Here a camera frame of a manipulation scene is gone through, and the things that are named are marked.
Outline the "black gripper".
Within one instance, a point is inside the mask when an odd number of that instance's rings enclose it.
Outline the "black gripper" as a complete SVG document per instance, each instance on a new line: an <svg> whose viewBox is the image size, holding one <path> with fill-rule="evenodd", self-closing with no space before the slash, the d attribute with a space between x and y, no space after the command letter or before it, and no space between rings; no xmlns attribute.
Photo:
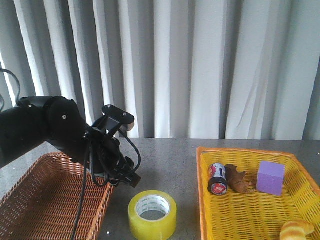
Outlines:
<svg viewBox="0 0 320 240"><path fill-rule="evenodd" d="M136 188L141 177L134 170L134 162L120 151L120 142L114 137L92 128L84 136L88 141L88 161L95 185L124 183Z"/></svg>

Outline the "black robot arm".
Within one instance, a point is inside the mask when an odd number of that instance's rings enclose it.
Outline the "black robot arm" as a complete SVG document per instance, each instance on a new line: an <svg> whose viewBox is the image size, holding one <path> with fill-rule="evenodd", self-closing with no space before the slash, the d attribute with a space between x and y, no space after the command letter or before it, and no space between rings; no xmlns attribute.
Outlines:
<svg viewBox="0 0 320 240"><path fill-rule="evenodd" d="M114 105L105 105L93 125L82 118L74 100L62 96L21 98L0 114L0 166L5 167L44 142L89 169L100 186L124 183L135 188L141 180L140 164L124 156L116 133L130 127L135 118Z"/></svg>

